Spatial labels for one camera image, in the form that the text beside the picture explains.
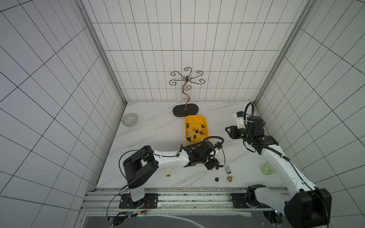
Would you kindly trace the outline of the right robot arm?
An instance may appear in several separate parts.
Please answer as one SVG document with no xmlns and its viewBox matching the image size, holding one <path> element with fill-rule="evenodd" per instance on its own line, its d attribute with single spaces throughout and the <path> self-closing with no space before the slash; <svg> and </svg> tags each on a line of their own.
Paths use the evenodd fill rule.
<svg viewBox="0 0 365 228">
<path fill-rule="evenodd" d="M 318 188 L 302 174 L 284 154 L 273 136 L 265 135 L 261 117 L 242 111 L 235 115 L 236 126 L 226 127 L 232 139 L 242 139 L 273 167 L 289 191 L 286 196 L 274 192 L 262 184 L 249 186 L 245 201 L 251 208 L 267 205 L 283 214 L 294 228 L 328 226 L 332 196 L 326 189 Z"/>
</svg>

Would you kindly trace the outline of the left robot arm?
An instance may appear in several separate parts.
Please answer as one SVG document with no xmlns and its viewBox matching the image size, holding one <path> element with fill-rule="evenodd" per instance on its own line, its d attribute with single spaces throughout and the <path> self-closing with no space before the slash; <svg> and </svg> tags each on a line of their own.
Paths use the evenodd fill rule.
<svg viewBox="0 0 365 228">
<path fill-rule="evenodd" d="M 218 151 L 223 149 L 224 139 L 220 136 L 209 136 L 200 142 L 180 146 L 178 151 L 160 152 L 153 150 L 150 145 L 139 150 L 132 150 L 131 156 L 124 161 L 119 159 L 118 166 L 126 180 L 125 188 L 128 194 L 120 194 L 126 206 L 137 208 L 148 200 L 144 184 L 158 169 L 172 167 L 193 167 L 202 164 L 207 170 L 222 168 L 216 159 Z"/>
</svg>

